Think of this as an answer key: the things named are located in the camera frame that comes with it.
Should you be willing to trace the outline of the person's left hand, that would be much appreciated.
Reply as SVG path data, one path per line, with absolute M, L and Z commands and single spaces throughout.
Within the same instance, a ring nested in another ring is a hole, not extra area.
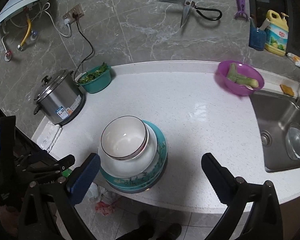
M 14 207 L 6 205 L 0 207 L 0 222 L 4 230 L 12 236 L 18 234 L 20 212 Z

